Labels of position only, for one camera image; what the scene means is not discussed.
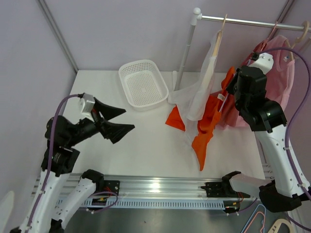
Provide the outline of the white t shirt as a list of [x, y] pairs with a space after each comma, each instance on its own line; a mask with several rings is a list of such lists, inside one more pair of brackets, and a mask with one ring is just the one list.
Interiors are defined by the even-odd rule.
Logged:
[[209, 51], [201, 66], [200, 76], [194, 84], [180, 89], [178, 96], [170, 96], [169, 103], [175, 104], [179, 118], [185, 123], [187, 120], [201, 120], [204, 114], [205, 105], [211, 92], [214, 82], [214, 69], [217, 63], [217, 56], [212, 56], [216, 43], [217, 34], [210, 42]]

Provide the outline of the orange t shirt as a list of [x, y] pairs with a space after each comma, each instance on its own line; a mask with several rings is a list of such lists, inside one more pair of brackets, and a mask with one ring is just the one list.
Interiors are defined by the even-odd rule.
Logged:
[[220, 92], [209, 94], [205, 105], [204, 114], [201, 120], [190, 121], [185, 123], [179, 118], [179, 112], [175, 105], [169, 114], [166, 124], [183, 131], [186, 145], [195, 153], [199, 163], [199, 170], [202, 171], [205, 165], [207, 145], [213, 137], [215, 126], [219, 123], [222, 113], [219, 112], [220, 104], [225, 99], [225, 87], [233, 77], [234, 67], [229, 69], [225, 79], [223, 79]]

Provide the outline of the blue wire hanger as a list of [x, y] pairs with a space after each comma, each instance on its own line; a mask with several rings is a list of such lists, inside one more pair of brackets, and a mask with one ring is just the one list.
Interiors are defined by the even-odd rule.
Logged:
[[221, 105], [221, 107], [220, 107], [220, 109], [219, 109], [219, 112], [222, 112], [223, 107], [224, 107], [224, 105], [225, 105], [225, 103], [226, 103], [226, 101], [227, 101], [227, 98], [228, 98], [228, 95], [226, 95], [226, 97], [225, 97], [225, 99], [224, 99], [224, 101], [223, 101], [223, 103], [222, 103], [222, 105]]

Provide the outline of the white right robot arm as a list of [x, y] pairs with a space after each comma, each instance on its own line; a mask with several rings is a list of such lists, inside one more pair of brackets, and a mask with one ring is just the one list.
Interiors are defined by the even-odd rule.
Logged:
[[266, 98], [267, 77], [257, 67], [242, 66], [237, 69], [226, 89], [234, 96], [235, 108], [260, 141], [273, 171], [272, 180], [246, 176], [234, 171], [223, 176], [221, 191], [226, 196], [237, 192], [259, 198], [273, 213], [292, 211], [307, 200], [311, 192], [302, 175], [295, 176], [299, 164], [286, 137], [287, 120], [280, 104]]

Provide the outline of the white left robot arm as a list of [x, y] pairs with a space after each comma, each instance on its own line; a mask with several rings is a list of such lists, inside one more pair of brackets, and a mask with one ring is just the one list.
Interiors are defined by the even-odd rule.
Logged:
[[[69, 99], [79, 98], [81, 114], [85, 118], [73, 124], [60, 110]], [[56, 202], [62, 188], [78, 159], [80, 152], [77, 144], [100, 134], [104, 139], [116, 144], [135, 126], [133, 124], [112, 123], [111, 119], [126, 112], [123, 108], [113, 107], [100, 102], [90, 94], [73, 94], [61, 100], [54, 116], [46, 125], [45, 138], [47, 150], [41, 164], [39, 185], [31, 208], [20, 226], [13, 233], [62, 233], [75, 212], [83, 202], [91, 197], [115, 197], [118, 193], [107, 188], [104, 175], [98, 171], [85, 171], [65, 201], [60, 206]]]

